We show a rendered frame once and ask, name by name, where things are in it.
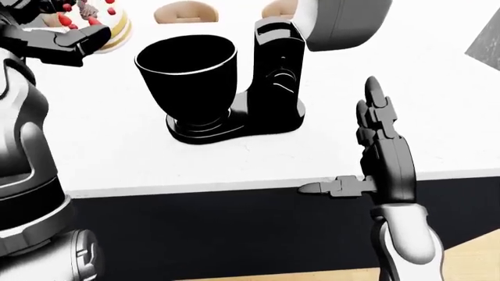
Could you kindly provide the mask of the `grey slab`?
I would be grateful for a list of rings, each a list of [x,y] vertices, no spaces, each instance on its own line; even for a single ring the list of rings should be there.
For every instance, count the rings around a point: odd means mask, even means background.
[[[465,54],[500,72],[500,8],[476,36]]]

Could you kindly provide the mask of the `black stand mixer body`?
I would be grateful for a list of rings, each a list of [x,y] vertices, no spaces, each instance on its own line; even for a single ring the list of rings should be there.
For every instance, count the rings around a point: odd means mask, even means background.
[[[204,126],[188,126],[171,116],[171,135],[185,144],[213,144],[238,137],[288,133],[303,123],[298,97],[305,42],[290,20],[258,20],[254,33],[253,79],[235,96],[227,114]]]

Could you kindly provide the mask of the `white cake with strawberries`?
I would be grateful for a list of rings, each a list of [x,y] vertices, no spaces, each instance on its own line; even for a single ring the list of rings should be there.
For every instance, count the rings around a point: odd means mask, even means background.
[[[118,0],[76,0],[70,11],[60,14],[42,13],[41,18],[47,27],[57,31],[83,29],[90,26],[89,18],[106,25],[111,31],[107,43],[95,53],[108,53],[126,43],[131,35],[131,22]]]

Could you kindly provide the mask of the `black stand mixer bowl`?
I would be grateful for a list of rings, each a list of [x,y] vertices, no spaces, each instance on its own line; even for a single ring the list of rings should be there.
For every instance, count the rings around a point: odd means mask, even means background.
[[[209,130],[229,114],[238,84],[237,49],[212,34],[150,44],[134,63],[157,105],[181,128]]]

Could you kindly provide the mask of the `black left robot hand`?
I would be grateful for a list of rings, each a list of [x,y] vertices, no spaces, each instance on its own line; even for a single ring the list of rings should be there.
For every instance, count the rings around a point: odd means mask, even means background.
[[[99,50],[111,38],[109,27],[97,24],[65,33],[22,28],[42,13],[63,12],[76,3],[77,0],[0,0],[0,48],[20,58],[81,67],[83,58]]]

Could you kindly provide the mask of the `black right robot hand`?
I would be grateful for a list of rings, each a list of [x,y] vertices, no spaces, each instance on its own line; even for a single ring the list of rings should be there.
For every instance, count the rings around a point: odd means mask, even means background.
[[[397,116],[391,99],[379,81],[370,76],[365,83],[365,99],[356,105],[358,144],[364,147],[360,165],[363,180],[339,176],[331,182],[308,183],[300,194],[327,194],[331,197],[358,197],[373,194],[377,205],[416,203],[416,170],[406,139],[394,123]]]

